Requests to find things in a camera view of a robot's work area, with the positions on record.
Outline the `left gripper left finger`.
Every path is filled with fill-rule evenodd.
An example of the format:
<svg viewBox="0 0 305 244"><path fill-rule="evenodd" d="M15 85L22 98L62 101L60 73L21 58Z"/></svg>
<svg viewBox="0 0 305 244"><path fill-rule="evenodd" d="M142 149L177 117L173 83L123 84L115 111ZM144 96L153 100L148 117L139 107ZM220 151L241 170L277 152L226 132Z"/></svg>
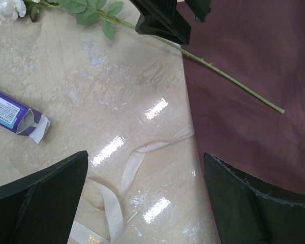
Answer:
<svg viewBox="0 0 305 244"><path fill-rule="evenodd" d="M87 170L84 150L0 186L0 243L67 243Z"/></svg>

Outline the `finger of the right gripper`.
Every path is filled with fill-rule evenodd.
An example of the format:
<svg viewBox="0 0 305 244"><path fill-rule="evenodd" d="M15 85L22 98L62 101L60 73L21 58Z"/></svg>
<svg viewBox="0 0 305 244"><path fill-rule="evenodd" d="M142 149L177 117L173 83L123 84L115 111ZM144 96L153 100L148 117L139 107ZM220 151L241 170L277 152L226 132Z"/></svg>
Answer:
<svg viewBox="0 0 305 244"><path fill-rule="evenodd" d="M135 31L140 35L164 38L180 45L188 45L191 26L177 11L177 1L130 0L140 12Z"/></svg>
<svg viewBox="0 0 305 244"><path fill-rule="evenodd" d="M211 12L211 0L185 0L195 15L195 20L205 22L207 15Z"/></svg>

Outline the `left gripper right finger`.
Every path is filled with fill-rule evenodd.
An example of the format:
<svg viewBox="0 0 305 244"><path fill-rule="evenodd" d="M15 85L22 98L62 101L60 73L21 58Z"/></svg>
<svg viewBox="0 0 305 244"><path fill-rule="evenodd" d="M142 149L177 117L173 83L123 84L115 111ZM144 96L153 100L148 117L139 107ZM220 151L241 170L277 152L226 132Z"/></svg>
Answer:
<svg viewBox="0 0 305 244"><path fill-rule="evenodd" d="M204 178L221 243L305 243L305 195L204 155Z"/></svg>

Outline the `cream ribbon gold lettering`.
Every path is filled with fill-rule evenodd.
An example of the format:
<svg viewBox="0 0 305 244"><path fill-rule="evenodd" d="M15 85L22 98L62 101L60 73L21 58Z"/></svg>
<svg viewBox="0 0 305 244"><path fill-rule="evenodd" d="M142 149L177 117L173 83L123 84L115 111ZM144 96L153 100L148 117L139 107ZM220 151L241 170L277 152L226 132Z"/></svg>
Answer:
<svg viewBox="0 0 305 244"><path fill-rule="evenodd" d="M100 184L90 178L86 178L85 182L93 183L102 195L110 239L107 240L103 238L99 234L95 233L77 221L73 222L70 238L75 240L77 243L116 243L117 240L121 237L124 228L124 219L119 197L123 197L129 190L135 175L145 158L145 155L151 151L155 151L168 145L183 141L192 137L193 135L194 128L193 125L190 124L181 129L166 142L151 142L132 151L121 177L118 196L107 186Z"/></svg>

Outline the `white rose stem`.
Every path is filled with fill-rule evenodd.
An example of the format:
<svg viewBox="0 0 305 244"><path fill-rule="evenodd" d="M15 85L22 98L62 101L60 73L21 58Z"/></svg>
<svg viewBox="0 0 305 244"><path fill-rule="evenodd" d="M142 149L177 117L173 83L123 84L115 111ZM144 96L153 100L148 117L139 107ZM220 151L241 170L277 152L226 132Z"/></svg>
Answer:
<svg viewBox="0 0 305 244"><path fill-rule="evenodd" d="M63 9L72 14L76 18L78 25L90 26L102 21L102 31L108 39L114 38L115 25L123 25L130 29L135 30L135 25L119 18L119 14L124 8L123 1L88 1L88 0L66 0L66 1L0 1L0 12L11 17L13 20L17 20L24 17L29 17L32 22L39 20L40 13L43 9ZM214 72L225 77L229 81L233 82L237 86L241 87L246 92L250 93L272 109L283 114L284 109L276 106L272 102L263 98L238 80L234 79L230 75L216 68L213 64L206 62L203 58L186 51L182 48L182 45L172 41L168 41L164 38L151 36L173 48L179 50L183 55L207 66Z"/></svg>

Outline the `red wrapping paper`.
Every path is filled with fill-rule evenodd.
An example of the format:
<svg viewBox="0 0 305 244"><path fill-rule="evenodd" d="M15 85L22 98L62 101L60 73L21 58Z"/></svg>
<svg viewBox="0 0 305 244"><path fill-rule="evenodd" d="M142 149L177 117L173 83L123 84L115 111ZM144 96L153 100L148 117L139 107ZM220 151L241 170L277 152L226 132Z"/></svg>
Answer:
<svg viewBox="0 0 305 244"><path fill-rule="evenodd" d="M205 22L185 3L184 58L199 157L305 195L305 1L212 1Z"/></svg>

